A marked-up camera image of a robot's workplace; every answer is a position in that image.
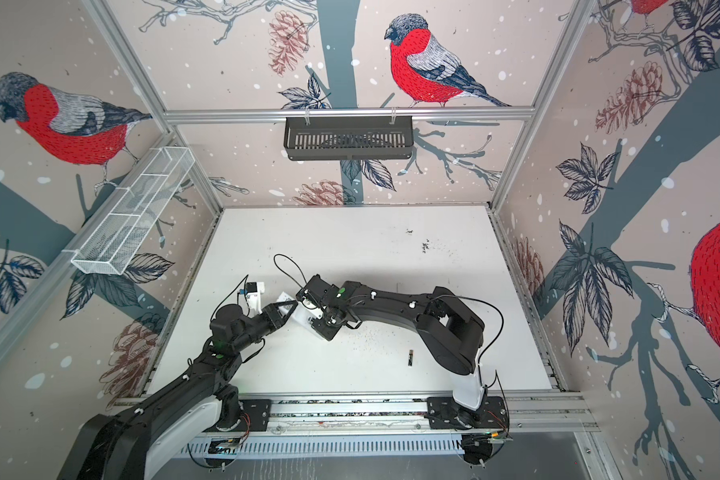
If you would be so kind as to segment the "aluminium mounting rail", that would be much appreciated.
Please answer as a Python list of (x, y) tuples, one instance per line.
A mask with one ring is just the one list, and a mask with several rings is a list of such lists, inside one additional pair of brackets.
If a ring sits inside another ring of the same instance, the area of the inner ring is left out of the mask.
[[(376, 393), (376, 394), (243, 394), (240, 400), (270, 399), (272, 408), (265, 432), (245, 432), (258, 435), (319, 436), (374, 434), (429, 434), (436, 431), (478, 434), (495, 432), (505, 438), (513, 434), (578, 433), (600, 430), (583, 396), (552, 390), (494, 392), (506, 402), (509, 412), (507, 429), (433, 430), (429, 427), (426, 400), (429, 397), (448, 397), (434, 393)], [(245, 433), (218, 432), (212, 427), (201, 435), (236, 437)]]

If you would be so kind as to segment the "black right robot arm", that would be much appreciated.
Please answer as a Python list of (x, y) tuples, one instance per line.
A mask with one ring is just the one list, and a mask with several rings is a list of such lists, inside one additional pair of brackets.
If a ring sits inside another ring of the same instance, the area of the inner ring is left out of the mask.
[(478, 374), (478, 350), (485, 323), (445, 287), (430, 293), (402, 294), (346, 281), (336, 286), (313, 276), (296, 294), (312, 317), (309, 325), (331, 341), (343, 328), (379, 322), (416, 332), (438, 365), (450, 372), (453, 400), (475, 412), (484, 388)]

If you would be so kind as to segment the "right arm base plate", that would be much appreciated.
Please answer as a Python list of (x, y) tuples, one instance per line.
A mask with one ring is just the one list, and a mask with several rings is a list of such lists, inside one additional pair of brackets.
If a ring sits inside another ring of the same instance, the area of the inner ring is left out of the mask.
[(429, 397), (425, 418), (433, 430), (489, 429), (503, 431), (509, 426), (506, 402), (485, 395), (475, 410), (458, 404), (452, 397)]

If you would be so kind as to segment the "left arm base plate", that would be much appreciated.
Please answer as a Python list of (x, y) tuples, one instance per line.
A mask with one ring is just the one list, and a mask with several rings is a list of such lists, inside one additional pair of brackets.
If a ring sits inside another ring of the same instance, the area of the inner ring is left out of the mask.
[(272, 408), (270, 399), (226, 400), (219, 420), (212, 427), (218, 432), (265, 432)]

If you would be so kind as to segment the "white remote control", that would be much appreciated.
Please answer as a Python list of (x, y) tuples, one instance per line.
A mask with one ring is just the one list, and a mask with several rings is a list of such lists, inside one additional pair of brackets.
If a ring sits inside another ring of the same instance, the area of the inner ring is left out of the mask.
[[(277, 298), (277, 302), (281, 302), (281, 301), (294, 301), (294, 298), (291, 297), (286, 292), (282, 292)], [(309, 319), (308, 311), (302, 306), (302, 304), (300, 302), (299, 302), (298, 308), (295, 310), (295, 312), (289, 318), (289, 320), (297, 323), (304, 329), (309, 330), (312, 333), (316, 334), (316, 330), (312, 326), (312, 321), (319, 320), (319, 319)]]

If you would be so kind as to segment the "horizontal aluminium frame bar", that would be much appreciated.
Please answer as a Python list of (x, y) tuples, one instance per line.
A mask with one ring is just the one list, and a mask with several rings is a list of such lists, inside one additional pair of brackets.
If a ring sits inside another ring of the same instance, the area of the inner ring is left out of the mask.
[(520, 107), (437, 107), (437, 108), (349, 108), (349, 109), (214, 109), (214, 110), (167, 110), (164, 120), (171, 125), (194, 124), (248, 124), (278, 123), (288, 118), (355, 118), (382, 117), (389, 120), (411, 117), (414, 121), (455, 120), (511, 120), (527, 121), (534, 117), (536, 109)]

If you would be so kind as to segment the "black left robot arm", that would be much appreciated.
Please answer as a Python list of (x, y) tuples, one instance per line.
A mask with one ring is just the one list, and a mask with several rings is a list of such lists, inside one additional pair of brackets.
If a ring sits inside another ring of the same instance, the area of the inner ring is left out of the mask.
[(282, 328), (295, 300), (271, 303), (253, 317), (237, 304), (217, 309), (211, 335), (186, 370), (136, 406), (97, 414), (81, 428), (60, 479), (151, 479), (204, 430), (240, 419), (239, 390), (230, 384), (242, 351)]

